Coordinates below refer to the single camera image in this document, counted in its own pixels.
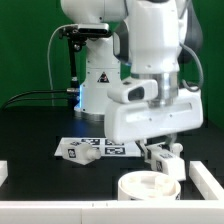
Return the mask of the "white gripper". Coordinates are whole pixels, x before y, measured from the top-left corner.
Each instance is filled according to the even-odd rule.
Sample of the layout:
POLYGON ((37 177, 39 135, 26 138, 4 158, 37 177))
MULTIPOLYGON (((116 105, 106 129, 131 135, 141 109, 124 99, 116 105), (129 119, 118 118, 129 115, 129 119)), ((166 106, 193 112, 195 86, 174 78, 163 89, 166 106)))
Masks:
POLYGON ((136 141, 144 160, 149 150, 143 139, 167 135, 172 148, 178 132, 199 128, 203 123, 201 92, 179 91, 171 106, 150 108, 147 102, 119 104, 110 102, 104 120, 105 136, 116 144, 136 141))

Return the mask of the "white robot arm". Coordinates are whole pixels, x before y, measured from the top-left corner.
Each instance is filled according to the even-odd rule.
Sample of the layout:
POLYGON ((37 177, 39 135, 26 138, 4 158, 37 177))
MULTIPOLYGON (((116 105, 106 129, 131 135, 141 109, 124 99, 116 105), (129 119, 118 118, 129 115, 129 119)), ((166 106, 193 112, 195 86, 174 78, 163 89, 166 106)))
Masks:
POLYGON ((190 0, 61 0, 78 24, 118 21, 114 55, 131 66, 131 76, 108 90, 105 136, 114 143, 141 141, 198 128, 203 122, 201 85, 178 80, 190 0))

